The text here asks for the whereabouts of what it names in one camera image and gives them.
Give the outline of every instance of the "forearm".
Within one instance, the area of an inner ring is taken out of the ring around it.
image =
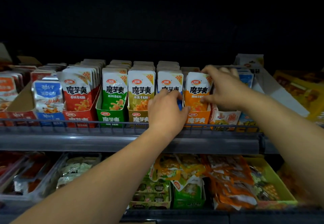
[[[324,206],[324,130],[277,101],[254,93],[246,112]]]
[[[144,175],[169,142],[148,129],[13,223],[118,223]]]

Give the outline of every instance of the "person's right hand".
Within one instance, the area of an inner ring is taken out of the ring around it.
[[[213,103],[228,110],[245,109],[254,91],[240,81],[236,69],[218,70],[208,65],[201,72],[209,74],[215,86],[213,94],[202,97],[201,103]]]

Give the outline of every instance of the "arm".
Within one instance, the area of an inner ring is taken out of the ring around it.
[[[324,129],[304,119],[276,100],[253,91],[238,80],[236,70],[206,67],[217,92],[211,102],[251,116],[297,173],[307,189],[324,206]]]
[[[163,89],[149,101],[149,128],[141,136],[12,224],[118,223],[152,163],[183,128],[189,109],[179,111],[177,98],[178,91]]]

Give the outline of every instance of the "person's left hand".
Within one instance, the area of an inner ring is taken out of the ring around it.
[[[182,130],[190,110],[186,106],[180,111],[177,99],[182,100],[179,91],[162,89],[148,102],[149,129],[158,136],[164,136],[168,142]]]

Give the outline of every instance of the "hand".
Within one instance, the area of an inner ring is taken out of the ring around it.
[[[170,142],[183,128],[190,107],[179,110],[177,99],[182,100],[177,90],[162,89],[148,102],[149,129],[157,136],[164,136]]]
[[[240,81],[236,69],[206,66],[202,73],[209,74],[214,83],[212,95],[200,99],[202,103],[213,103],[228,110],[245,110],[254,91]]]

